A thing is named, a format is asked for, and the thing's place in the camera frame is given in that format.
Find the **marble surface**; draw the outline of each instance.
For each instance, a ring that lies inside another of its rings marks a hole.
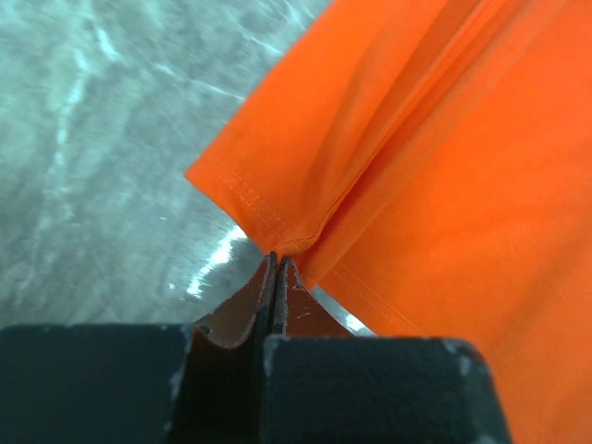
[[[0,0],[0,326],[190,321],[239,288],[262,255],[183,171],[327,3]]]

